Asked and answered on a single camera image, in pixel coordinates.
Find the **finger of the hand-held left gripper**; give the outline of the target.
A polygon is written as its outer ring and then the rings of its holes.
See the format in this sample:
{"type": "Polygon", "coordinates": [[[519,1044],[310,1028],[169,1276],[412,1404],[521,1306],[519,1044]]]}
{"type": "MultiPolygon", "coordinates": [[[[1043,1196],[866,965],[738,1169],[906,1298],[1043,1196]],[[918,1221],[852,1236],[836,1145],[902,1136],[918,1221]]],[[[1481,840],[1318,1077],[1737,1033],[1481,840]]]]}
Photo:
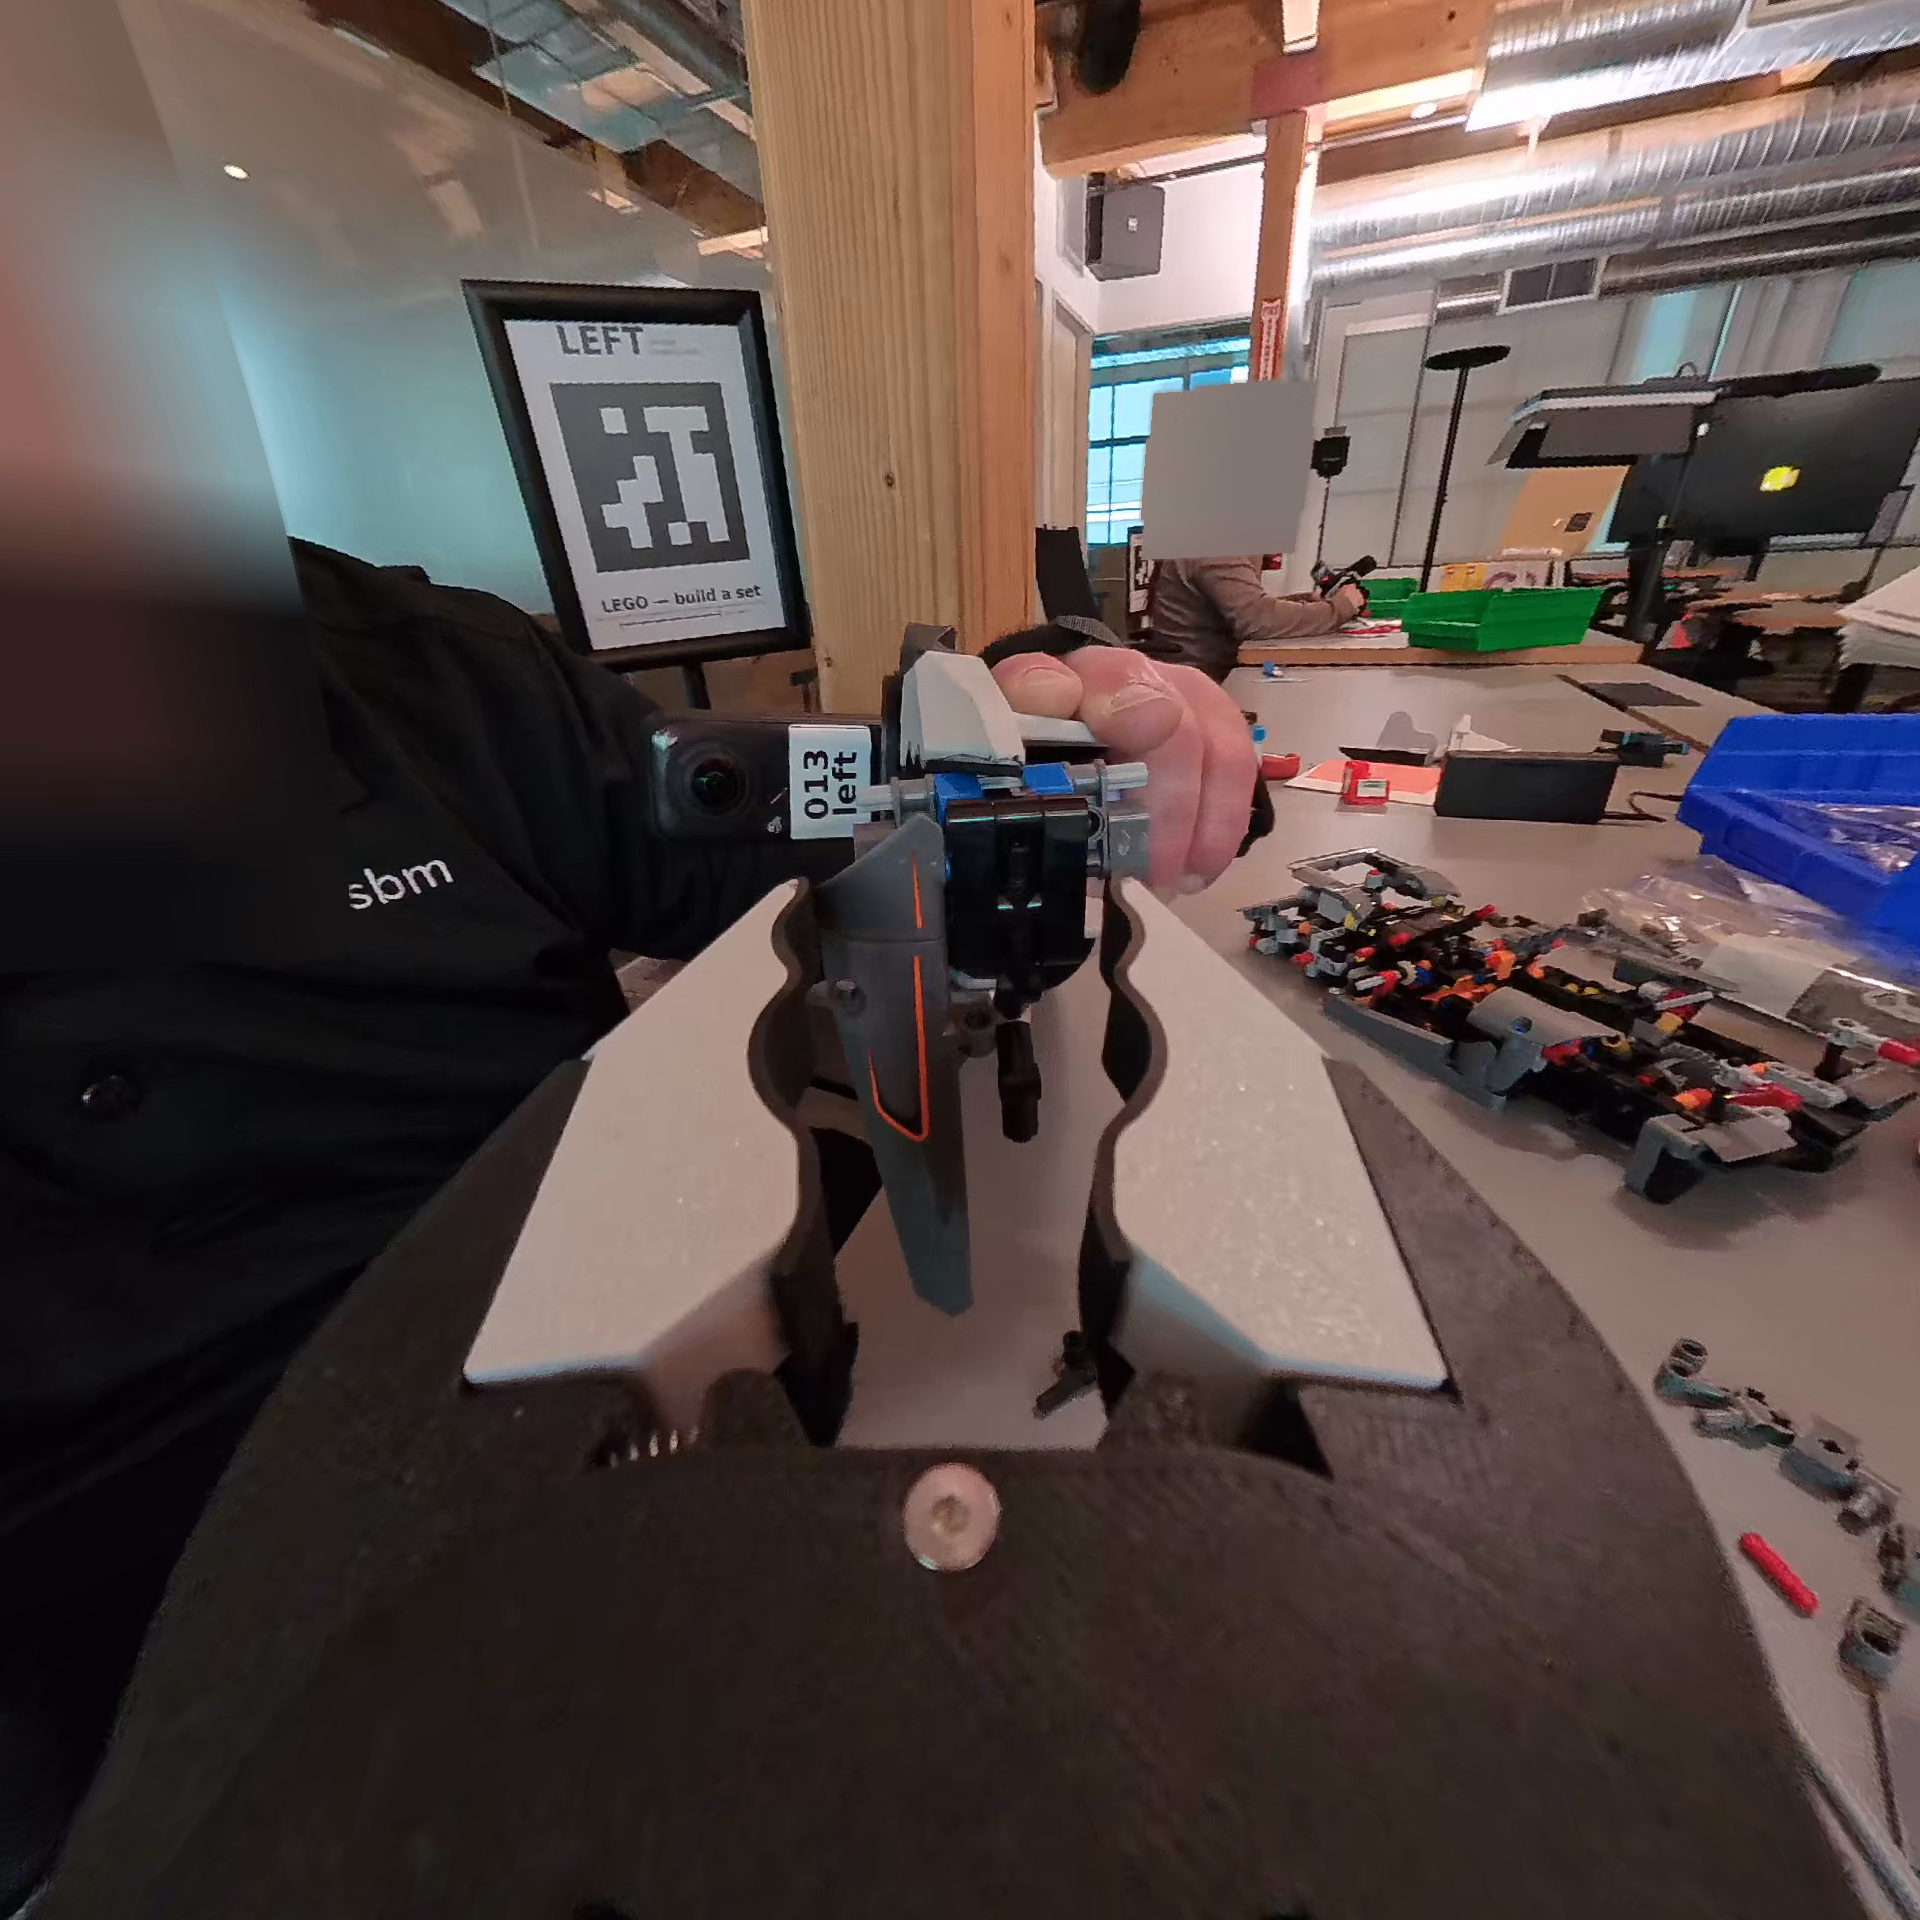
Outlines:
{"type": "Polygon", "coordinates": [[[902,666],[897,764],[908,777],[1022,777],[1030,765],[1099,757],[1085,724],[1011,707],[977,656],[933,649],[902,666]]]}

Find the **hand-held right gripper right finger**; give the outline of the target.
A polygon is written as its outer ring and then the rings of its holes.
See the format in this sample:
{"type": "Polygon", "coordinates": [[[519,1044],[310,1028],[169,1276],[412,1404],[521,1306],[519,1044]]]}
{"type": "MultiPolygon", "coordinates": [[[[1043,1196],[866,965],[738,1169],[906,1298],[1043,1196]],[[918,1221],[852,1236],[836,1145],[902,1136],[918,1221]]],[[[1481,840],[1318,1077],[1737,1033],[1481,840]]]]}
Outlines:
{"type": "Polygon", "coordinates": [[[1083,1338],[1099,1388],[1450,1383],[1322,1047],[1138,880],[1108,884],[1083,1338]]]}

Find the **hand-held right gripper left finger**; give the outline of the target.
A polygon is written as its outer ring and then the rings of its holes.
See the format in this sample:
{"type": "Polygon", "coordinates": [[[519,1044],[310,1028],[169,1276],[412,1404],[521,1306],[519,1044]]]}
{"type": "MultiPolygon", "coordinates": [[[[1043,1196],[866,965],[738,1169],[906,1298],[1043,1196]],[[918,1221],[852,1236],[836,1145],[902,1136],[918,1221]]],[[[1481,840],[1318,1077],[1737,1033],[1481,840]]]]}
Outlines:
{"type": "Polygon", "coordinates": [[[738,1370],[842,1395],[809,1080],[809,889],[779,883],[598,1041],[465,1361],[475,1388],[738,1370]]]}

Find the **blue black lego sub-assembly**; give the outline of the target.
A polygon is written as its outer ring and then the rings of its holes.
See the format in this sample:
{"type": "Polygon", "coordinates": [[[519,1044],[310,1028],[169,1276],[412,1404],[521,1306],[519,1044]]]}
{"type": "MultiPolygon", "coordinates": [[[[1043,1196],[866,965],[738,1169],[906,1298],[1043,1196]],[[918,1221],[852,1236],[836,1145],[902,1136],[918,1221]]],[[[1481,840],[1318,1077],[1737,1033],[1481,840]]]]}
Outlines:
{"type": "Polygon", "coordinates": [[[861,826],[930,821],[940,835],[947,1035],[994,1057],[1009,1141],[1041,1130],[1027,1016],[1093,954],[1087,888],[1146,873],[1146,788],[1137,759],[1030,759],[1014,776],[917,776],[858,793],[861,826]]]}

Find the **orange-striped grey lego panel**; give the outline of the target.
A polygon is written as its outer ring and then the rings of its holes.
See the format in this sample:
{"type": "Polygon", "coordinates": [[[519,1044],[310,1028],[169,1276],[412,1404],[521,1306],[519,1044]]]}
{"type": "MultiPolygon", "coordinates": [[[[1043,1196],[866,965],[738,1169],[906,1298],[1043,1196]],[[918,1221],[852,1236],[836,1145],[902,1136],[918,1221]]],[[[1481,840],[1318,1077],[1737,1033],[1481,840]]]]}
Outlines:
{"type": "Polygon", "coordinates": [[[961,1051],[948,1033],[945,837],[930,819],[875,840],[814,896],[821,999],[917,1296],[974,1303],[961,1051]]]}

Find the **lego technic car chassis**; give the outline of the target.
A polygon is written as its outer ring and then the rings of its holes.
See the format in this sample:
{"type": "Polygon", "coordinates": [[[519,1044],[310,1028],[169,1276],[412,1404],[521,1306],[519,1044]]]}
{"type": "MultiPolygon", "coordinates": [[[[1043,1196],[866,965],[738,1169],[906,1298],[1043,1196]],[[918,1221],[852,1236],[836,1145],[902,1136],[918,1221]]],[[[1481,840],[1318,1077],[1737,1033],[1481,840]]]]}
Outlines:
{"type": "Polygon", "coordinates": [[[1375,849],[1300,860],[1247,903],[1247,948],[1292,965],[1335,1024],[1489,1113],[1533,1098],[1629,1149],[1622,1184],[1668,1204],[1742,1169],[1829,1173],[1915,1101],[1915,1043],[1817,1018],[1814,1064],[1722,1032],[1737,1001],[1604,912],[1538,923],[1375,849]]]}

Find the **clear bags of lego parts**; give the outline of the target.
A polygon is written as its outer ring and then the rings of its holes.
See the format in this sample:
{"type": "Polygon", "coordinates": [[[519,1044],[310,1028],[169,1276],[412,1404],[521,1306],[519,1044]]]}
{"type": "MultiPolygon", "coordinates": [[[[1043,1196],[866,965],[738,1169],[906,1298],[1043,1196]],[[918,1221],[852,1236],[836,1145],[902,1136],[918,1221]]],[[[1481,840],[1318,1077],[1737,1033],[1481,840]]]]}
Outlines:
{"type": "Polygon", "coordinates": [[[1709,856],[1596,888],[1582,912],[1746,1012],[1809,1033],[1851,1023],[1885,1041],[1918,1041],[1915,948],[1709,856]]]}

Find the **person's left hand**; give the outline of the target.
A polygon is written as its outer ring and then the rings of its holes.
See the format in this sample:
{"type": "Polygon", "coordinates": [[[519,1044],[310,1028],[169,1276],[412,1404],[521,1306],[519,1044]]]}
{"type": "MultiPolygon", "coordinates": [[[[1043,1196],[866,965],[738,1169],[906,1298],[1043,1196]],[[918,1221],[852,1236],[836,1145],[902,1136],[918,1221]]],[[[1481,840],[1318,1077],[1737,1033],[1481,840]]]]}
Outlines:
{"type": "Polygon", "coordinates": [[[1205,673],[1055,624],[1004,636],[983,661],[1019,714],[1077,723],[1111,759],[1146,769],[1157,896],[1206,892],[1274,832],[1253,729],[1205,673]]]}

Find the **framed marker sign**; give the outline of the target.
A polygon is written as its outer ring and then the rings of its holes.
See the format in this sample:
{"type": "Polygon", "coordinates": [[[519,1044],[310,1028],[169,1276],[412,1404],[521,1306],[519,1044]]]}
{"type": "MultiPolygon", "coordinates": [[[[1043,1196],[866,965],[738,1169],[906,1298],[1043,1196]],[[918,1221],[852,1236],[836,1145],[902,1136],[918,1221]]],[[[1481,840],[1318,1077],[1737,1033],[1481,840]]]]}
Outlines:
{"type": "Polygon", "coordinates": [[[466,280],[566,645],[627,669],[812,645],[762,293],[466,280]]]}

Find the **wooden pillar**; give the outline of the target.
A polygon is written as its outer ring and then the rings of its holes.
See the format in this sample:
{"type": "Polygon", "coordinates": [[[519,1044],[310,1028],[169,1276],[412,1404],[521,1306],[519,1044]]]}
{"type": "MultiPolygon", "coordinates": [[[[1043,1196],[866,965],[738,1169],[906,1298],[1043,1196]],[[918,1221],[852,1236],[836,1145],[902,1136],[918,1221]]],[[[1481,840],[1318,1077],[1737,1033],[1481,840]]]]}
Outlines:
{"type": "Polygon", "coordinates": [[[821,698],[873,714],[908,624],[1035,589],[1034,10],[742,20],[821,698]]]}

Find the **red white card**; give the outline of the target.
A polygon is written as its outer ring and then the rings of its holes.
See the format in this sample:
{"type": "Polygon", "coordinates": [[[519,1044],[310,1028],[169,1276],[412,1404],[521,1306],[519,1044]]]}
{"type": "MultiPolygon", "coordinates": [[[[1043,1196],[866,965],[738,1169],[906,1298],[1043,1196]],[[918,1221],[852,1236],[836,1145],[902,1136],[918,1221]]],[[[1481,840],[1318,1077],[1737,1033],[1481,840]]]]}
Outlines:
{"type": "Polygon", "coordinates": [[[1430,809],[1442,764],[1402,764],[1393,759],[1322,759],[1305,765],[1285,788],[1333,799],[1343,809],[1405,805],[1430,809]]]}

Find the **cluster of dark grey connectors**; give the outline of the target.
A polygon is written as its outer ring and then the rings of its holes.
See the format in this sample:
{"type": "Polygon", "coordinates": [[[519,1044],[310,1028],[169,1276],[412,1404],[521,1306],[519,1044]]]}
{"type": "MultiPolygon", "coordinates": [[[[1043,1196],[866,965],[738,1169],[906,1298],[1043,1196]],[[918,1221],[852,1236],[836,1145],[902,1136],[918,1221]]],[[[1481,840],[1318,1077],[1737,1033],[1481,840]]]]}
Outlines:
{"type": "Polygon", "coordinates": [[[1775,1473],[1821,1504],[1841,1532],[1871,1544],[1878,1593],[1851,1600],[1838,1660],[1863,1687],[1885,1693],[1915,1629],[1915,1524],[1905,1491],[1875,1471],[1859,1440],[1817,1417],[1799,1419],[1755,1385],[1709,1378],[1709,1351],[1678,1338],[1653,1376],[1653,1395],[1686,1408],[1697,1436],[1774,1461],[1775,1473]]]}

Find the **blue plastic storage bin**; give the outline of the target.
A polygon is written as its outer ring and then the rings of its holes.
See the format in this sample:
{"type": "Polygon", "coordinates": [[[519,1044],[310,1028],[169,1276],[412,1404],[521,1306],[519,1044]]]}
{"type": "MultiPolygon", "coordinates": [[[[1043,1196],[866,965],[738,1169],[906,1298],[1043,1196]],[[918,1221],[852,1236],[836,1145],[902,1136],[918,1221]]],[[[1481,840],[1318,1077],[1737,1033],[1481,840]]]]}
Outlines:
{"type": "Polygon", "coordinates": [[[1884,945],[1918,947],[1914,792],[1795,792],[1697,776],[1678,819],[1703,856],[1825,906],[1884,945]]]}
{"type": "Polygon", "coordinates": [[[1689,800],[1718,795],[1915,808],[1918,716],[1740,716],[1718,732],[1686,786],[1689,800]]]}

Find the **cardboard box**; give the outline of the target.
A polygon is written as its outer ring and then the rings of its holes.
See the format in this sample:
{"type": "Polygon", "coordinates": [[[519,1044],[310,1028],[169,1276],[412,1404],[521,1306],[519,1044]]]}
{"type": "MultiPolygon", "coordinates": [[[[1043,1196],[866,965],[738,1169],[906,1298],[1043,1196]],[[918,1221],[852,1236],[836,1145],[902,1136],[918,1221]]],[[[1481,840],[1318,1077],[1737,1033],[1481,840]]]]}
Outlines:
{"type": "Polygon", "coordinates": [[[1499,559],[1574,561],[1602,538],[1629,467],[1524,468],[1494,546],[1499,559]]]}

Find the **black overhead desk light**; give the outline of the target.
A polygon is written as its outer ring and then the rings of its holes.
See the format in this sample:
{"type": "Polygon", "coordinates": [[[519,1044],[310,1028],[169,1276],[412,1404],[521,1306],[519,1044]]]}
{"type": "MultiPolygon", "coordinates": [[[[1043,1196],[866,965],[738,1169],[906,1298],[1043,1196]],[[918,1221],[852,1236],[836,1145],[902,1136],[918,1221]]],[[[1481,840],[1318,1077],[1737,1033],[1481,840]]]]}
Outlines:
{"type": "Polygon", "coordinates": [[[1878,367],[1851,364],[1541,391],[1514,412],[1489,465],[1509,471],[1631,467],[1691,451],[1699,432],[1714,419],[1714,407],[1726,401],[1838,394],[1878,380],[1878,367]]]}

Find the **black monitor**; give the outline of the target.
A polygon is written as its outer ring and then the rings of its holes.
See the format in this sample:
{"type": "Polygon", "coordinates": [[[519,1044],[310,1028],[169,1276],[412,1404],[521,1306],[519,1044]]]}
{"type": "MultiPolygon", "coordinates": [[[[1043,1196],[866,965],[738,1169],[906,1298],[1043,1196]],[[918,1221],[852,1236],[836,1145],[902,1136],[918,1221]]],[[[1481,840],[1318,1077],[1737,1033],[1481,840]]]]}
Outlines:
{"type": "Polygon", "coordinates": [[[1604,541],[1751,561],[1793,539],[1860,539],[1906,479],[1918,380],[1724,401],[1686,455],[1626,476],[1604,541]]]}

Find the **black wall speaker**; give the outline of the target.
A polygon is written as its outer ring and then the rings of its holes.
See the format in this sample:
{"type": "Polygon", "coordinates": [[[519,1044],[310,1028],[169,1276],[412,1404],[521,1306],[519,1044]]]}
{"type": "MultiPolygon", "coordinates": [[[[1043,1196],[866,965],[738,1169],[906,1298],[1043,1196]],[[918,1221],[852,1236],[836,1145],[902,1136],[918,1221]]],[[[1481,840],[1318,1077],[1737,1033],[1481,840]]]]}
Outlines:
{"type": "Polygon", "coordinates": [[[1163,260],[1165,188],[1157,178],[1085,178],[1083,264],[1101,284],[1154,280],[1163,260]]]}

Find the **silver ventilation duct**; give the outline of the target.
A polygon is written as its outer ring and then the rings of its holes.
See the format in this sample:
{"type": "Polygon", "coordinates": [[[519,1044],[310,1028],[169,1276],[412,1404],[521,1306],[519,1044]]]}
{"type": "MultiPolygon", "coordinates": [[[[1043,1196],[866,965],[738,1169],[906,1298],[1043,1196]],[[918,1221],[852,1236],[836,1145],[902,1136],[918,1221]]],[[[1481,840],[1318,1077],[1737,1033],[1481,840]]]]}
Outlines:
{"type": "Polygon", "coordinates": [[[1435,162],[1331,188],[1309,297],[1678,249],[1915,207],[1918,77],[1813,88],[1722,112],[1435,162]]]}

